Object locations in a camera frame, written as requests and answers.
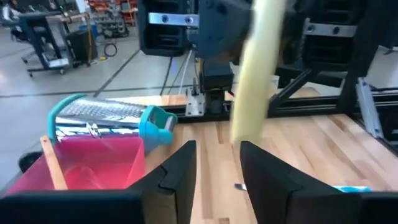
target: concrete floor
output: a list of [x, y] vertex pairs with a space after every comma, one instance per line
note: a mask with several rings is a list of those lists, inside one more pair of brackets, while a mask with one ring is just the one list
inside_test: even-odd
[[[57, 72], [35, 73], [30, 78], [29, 67], [40, 66], [32, 57], [25, 65], [21, 57], [31, 51], [27, 44], [11, 41], [8, 30], [0, 30], [0, 189], [18, 173], [18, 158], [26, 152], [40, 149], [39, 137], [46, 134], [46, 117], [50, 109], [72, 93], [83, 92], [100, 98], [159, 95], [170, 59], [144, 55], [134, 34], [117, 43], [118, 54], [91, 67]], [[383, 55], [379, 49], [369, 80], [377, 87], [398, 85], [398, 54]], [[185, 56], [172, 61], [164, 94], [178, 94], [181, 74], [175, 79]], [[195, 76], [193, 57], [183, 85]], [[337, 88], [308, 84], [322, 95], [335, 95]]]

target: teal grater handle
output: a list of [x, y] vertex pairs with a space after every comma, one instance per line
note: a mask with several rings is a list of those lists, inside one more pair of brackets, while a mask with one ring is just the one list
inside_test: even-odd
[[47, 116], [47, 132], [49, 135], [50, 140], [54, 143], [56, 142], [57, 135], [55, 134], [55, 119], [57, 115], [63, 110], [66, 106], [68, 106], [71, 102], [86, 96], [85, 94], [78, 93], [71, 96], [66, 97], [61, 102], [57, 103], [52, 110], [50, 111], [49, 115]]
[[158, 106], [148, 106], [138, 125], [139, 136], [145, 142], [146, 151], [151, 151], [161, 144], [171, 144], [173, 142], [173, 128], [176, 123], [177, 115], [167, 113]]

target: wooden table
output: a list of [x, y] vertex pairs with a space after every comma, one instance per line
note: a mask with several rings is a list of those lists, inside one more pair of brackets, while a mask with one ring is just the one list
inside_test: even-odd
[[[317, 96], [304, 88], [295, 96]], [[126, 98], [140, 104], [180, 105], [185, 96]], [[256, 223], [242, 183], [239, 149], [229, 143], [229, 121], [179, 124], [174, 142], [146, 157], [146, 172], [188, 140], [197, 141], [197, 184], [192, 223]], [[260, 146], [292, 166], [330, 185], [366, 185], [397, 190], [398, 158], [346, 115], [277, 118], [264, 121]]]

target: pink plastic container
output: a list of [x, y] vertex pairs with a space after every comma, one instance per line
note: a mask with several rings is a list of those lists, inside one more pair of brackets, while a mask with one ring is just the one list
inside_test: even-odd
[[[125, 189], [144, 176], [144, 143], [131, 138], [65, 138], [54, 146], [69, 190]], [[40, 157], [7, 191], [54, 190]]]

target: cheese grater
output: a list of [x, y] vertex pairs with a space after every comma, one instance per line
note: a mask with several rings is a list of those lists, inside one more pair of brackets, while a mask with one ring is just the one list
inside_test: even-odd
[[158, 106], [146, 106], [76, 94], [58, 103], [48, 116], [52, 141], [63, 138], [139, 136], [145, 150], [173, 141], [177, 116]]

